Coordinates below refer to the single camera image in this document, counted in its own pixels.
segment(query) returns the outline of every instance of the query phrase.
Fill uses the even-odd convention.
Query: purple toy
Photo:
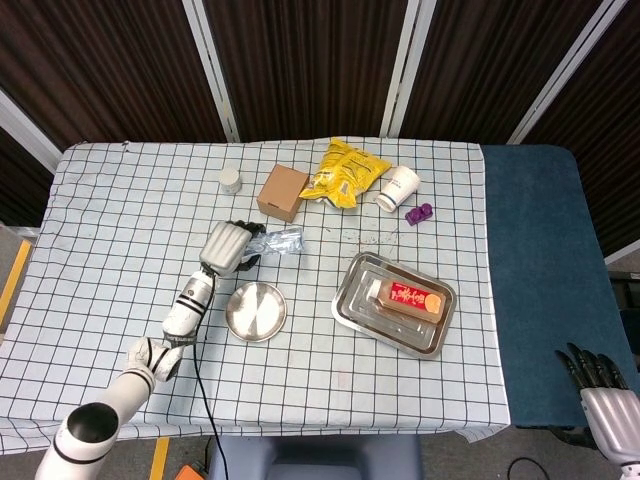
[[[419,207],[412,208],[409,210],[409,213],[404,216],[412,227],[431,217],[433,217],[433,207],[428,203],[423,203]]]

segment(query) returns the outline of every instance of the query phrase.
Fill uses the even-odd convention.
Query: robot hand
[[[191,276],[162,323],[168,345],[143,337],[129,349],[127,368],[100,398],[64,419],[36,479],[96,477],[120,427],[149,399],[156,381],[166,382],[177,373],[185,346],[196,342],[198,326],[213,299],[215,277],[225,277],[242,266],[246,246],[260,227],[242,222],[214,227],[200,253],[202,271]]]
[[[606,355],[567,344],[575,362],[556,355],[573,379],[591,434],[602,454],[622,469],[622,478],[640,478],[640,400]]]

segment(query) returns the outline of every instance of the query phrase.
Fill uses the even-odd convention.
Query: brown box
[[[308,174],[276,164],[258,195],[258,208],[265,215],[293,222],[308,181]]]

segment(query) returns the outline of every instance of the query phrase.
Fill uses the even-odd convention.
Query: yellow snack bag
[[[389,168],[389,162],[332,138],[318,171],[300,197],[322,198],[334,207],[353,208],[356,196],[366,192]]]

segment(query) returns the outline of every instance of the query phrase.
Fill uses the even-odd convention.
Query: stainless steel tray
[[[375,279],[392,279],[418,288],[440,292],[445,297],[443,318],[437,325],[415,317],[390,312],[366,300]],[[365,333],[418,358],[435,357],[444,342],[456,294],[446,283],[424,275],[375,253],[356,255],[331,303],[334,318],[358,332]]]

